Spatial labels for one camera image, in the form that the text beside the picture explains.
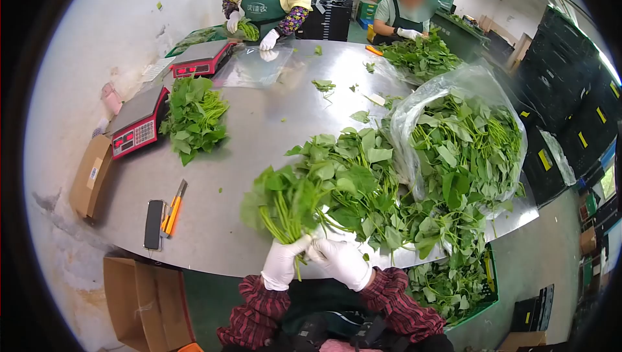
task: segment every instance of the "green floor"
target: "green floor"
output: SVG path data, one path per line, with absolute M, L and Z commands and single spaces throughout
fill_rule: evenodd
M 547 343 L 566 341 L 577 303 L 579 220 L 569 190 L 540 210 L 540 217 L 493 242 L 500 302 L 472 321 L 447 332 L 455 351 L 466 346 L 493 349 L 511 323 L 514 302 L 555 284 Z M 240 278 L 184 271 L 190 317 L 204 351 L 219 351 L 216 328 L 228 325 L 231 308 L 243 303 Z
M 369 44 L 369 41 L 367 41 L 367 29 L 362 29 L 357 22 L 350 21 L 348 43 Z

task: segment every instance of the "orange utility knife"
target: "orange utility knife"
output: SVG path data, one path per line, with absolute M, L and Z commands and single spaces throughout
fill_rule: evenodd
M 187 186 L 188 182 L 182 179 L 182 184 L 179 185 L 179 190 L 177 190 L 175 198 L 173 198 L 173 202 L 170 203 L 170 206 L 168 207 L 168 213 L 166 217 L 164 217 L 164 221 L 160 226 L 162 228 L 162 235 L 166 238 L 171 236 L 173 228 L 175 228 L 177 212 L 179 211 L 179 206 L 182 203 L 183 193 L 186 191 Z

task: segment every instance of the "smartphone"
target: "smartphone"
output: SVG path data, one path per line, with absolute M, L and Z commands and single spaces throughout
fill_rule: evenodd
M 145 222 L 145 249 L 160 250 L 160 225 L 164 219 L 164 201 L 150 200 Z

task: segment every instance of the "latex glove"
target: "latex glove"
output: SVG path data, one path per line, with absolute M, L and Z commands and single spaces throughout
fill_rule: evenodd
M 277 32 L 275 29 L 272 29 L 271 31 L 268 32 L 266 37 L 264 37 L 264 39 L 261 40 L 259 49 L 262 51 L 268 51 L 268 50 L 273 49 L 274 45 L 276 44 L 276 40 L 279 37 L 281 37 L 281 35 L 279 35 L 279 32 Z
M 363 260 L 363 254 L 345 241 L 314 240 L 307 255 L 328 275 L 348 286 L 350 290 L 364 289 L 373 273 L 371 265 Z
M 236 33 L 237 23 L 239 23 L 241 19 L 242 19 L 242 15 L 237 10 L 234 10 L 229 15 L 229 20 L 227 20 L 227 30 L 231 33 Z
M 279 57 L 279 52 L 278 51 L 259 51 L 259 55 L 261 56 L 261 59 L 263 59 L 264 61 L 273 61 Z
M 417 36 L 421 36 L 421 32 L 414 29 L 397 29 L 397 35 L 406 39 L 415 40 Z
M 311 236 L 302 236 L 293 244 L 283 245 L 277 239 L 272 242 L 272 247 L 266 258 L 261 277 L 264 286 L 268 290 L 285 291 L 294 278 L 294 257 L 307 250 L 311 244 Z

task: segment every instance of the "floral arm sleeve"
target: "floral arm sleeve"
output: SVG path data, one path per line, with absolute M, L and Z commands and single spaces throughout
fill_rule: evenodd
M 223 0 L 223 12 L 225 13 L 225 17 L 229 20 L 229 16 L 233 13 L 234 10 L 238 10 L 237 4 L 232 0 Z
M 281 36 L 290 36 L 294 33 L 309 15 L 309 10 L 302 6 L 294 6 L 290 13 L 277 25 L 276 30 Z

